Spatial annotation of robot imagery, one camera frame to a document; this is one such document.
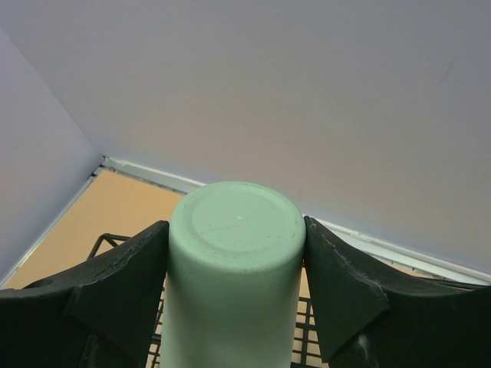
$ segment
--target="white baseboard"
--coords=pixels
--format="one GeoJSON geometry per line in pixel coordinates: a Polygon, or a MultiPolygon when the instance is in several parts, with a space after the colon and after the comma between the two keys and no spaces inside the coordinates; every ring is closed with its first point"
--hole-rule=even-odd
{"type": "MultiPolygon", "coordinates": [[[[182,176],[177,176],[169,172],[151,169],[122,159],[108,157],[104,160],[103,166],[121,174],[142,179],[182,194],[187,194],[205,185],[203,182],[197,182],[196,180],[183,178],[182,176]]],[[[440,278],[472,284],[491,284],[491,274],[485,274],[459,266],[458,264],[430,257],[417,251],[411,251],[402,246],[381,241],[380,239],[372,238],[355,230],[331,224],[330,222],[322,220],[319,220],[319,222],[348,244],[390,263],[402,265],[440,278]]]]}
{"type": "Polygon", "coordinates": [[[53,221],[50,222],[48,227],[39,235],[39,237],[36,239],[34,244],[29,248],[27,252],[24,253],[22,258],[17,262],[17,264],[10,269],[10,271],[7,273],[7,275],[0,280],[0,289],[2,289],[8,281],[12,278],[14,273],[25,263],[25,261],[32,255],[32,253],[36,250],[36,248],[43,242],[44,238],[48,235],[48,233],[51,231],[51,229],[56,225],[56,223],[63,217],[66,211],[77,201],[78,197],[81,196],[81,194],[87,189],[87,187],[94,181],[94,177],[90,177],[87,179],[87,181],[84,183],[84,185],[78,190],[77,193],[70,199],[70,202],[58,213],[58,215],[53,219],[53,221]]]}

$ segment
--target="tan floor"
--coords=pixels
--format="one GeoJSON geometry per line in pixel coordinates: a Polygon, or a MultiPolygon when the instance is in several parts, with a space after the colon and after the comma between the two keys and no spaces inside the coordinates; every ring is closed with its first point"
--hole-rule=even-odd
{"type": "MultiPolygon", "coordinates": [[[[181,195],[174,192],[103,171],[14,274],[6,287],[23,288],[33,281],[81,263],[87,259],[101,234],[132,236],[157,220],[169,220],[181,198],[181,195]]],[[[309,296],[305,274],[302,275],[300,294],[309,296]]],[[[305,312],[305,303],[299,304],[299,310],[305,312]]],[[[298,321],[305,322],[305,317],[298,316],[298,321]]],[[[302,337],[302,330],[297,329],[295,336],[302,337]]],[[[311,332],[310,339],[317,340],[315,332],[311,332]]],[[[294,348],[300,347],[300,342],[295,341],[294,348]]],[[[319,354],[318,345],[310,343],[308,351],[319,354]]],[[[294,354],[292,359],[299,362],[300,356],[294,354]]],[[[327,366],[314,357],[309,357],[307,364],[327,366]]]]}

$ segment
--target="white wall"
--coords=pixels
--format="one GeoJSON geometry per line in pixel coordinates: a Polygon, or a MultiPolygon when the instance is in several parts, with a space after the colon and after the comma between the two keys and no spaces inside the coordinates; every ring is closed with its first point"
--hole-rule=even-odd
{"type": "Polygon", "coordinates": [[[97,148],[491,272],[491,2],[17,0],[97,148]]]}
{"type": "Polygon", "coordinates": [[[100,160],[0,30],[0,282],[100,160]]]}

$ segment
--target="metal grid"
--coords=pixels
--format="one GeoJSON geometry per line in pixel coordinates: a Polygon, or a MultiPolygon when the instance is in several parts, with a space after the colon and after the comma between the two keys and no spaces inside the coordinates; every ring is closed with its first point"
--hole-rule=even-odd
{"type": "MultiPolygon", "coordinates": [[[[95,242],[90,259],[104,251],[117,247],[129,237],[113,234],[102,234],[95,242]]],[[[159,309],[155,320],[152,341],[148,352],[147,368],[159,368],[160,361],[160,332],[162,331],[163,287],[160,295],[159,309]]],[[[328,367],[321,361],[317,333],[315,332],[315,319],[311,300],[307,297],[298,299],[298,312],[295,328],[295,341],[292,351],[292,368],[328,367]]]]}

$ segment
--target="green cup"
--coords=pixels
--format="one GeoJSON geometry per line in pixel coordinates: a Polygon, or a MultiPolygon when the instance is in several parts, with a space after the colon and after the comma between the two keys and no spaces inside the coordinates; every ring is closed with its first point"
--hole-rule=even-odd
{"type": "Polygon", "coordinates": [[[305,222],[247,182],[186,195],[170,220],[162,368],[288,368],[305,222]]]}

